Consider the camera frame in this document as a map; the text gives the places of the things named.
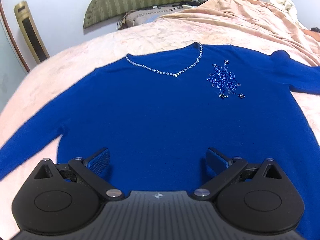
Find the peach blanket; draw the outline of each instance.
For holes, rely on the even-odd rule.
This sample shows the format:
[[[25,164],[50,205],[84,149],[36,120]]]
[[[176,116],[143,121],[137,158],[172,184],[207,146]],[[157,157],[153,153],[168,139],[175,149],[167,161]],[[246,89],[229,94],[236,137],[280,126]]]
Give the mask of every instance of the peach blanket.
[[[167,15],[67,49],[41,63],[23,80],[0,115],[0,147],[41,107],[95,68],[125,54],[154,53],[202,44],[232,44],[271,54],[283,49],[306,65],[320,65],[320,43],[291,23],[284,13],[259,0],[209,0],[198,8]],[[320,96],[292,93],[320,141]],[[0,181],[0,237],[19,229],[12,200],[39,160],[56,160],[60,138]]]

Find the blue textured gripper pad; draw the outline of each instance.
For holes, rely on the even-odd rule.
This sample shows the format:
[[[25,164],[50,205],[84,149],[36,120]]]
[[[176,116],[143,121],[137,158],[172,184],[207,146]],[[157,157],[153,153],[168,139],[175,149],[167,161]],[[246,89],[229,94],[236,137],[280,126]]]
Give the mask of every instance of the blue textured gripper pad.
[[[206,152],[205,158],[207,164],[216,173],[216,175],[220,174],[229,167],[229,164],[226,160],[222,159],[219,155],[209,149]]]
[[[110,163],[110,152],[108,149],[88,162],[87,168],[98,176]]]

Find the white fabric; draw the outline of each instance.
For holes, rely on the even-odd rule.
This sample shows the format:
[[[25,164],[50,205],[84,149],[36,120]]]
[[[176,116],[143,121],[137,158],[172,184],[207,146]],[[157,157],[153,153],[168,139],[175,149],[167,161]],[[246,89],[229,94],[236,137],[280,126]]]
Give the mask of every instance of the white fabric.
[[[307,30],[307,28],[298,21],[298,12],[292,0],[269,0],[269,3],[285,12],[287,18],[299,28]]]

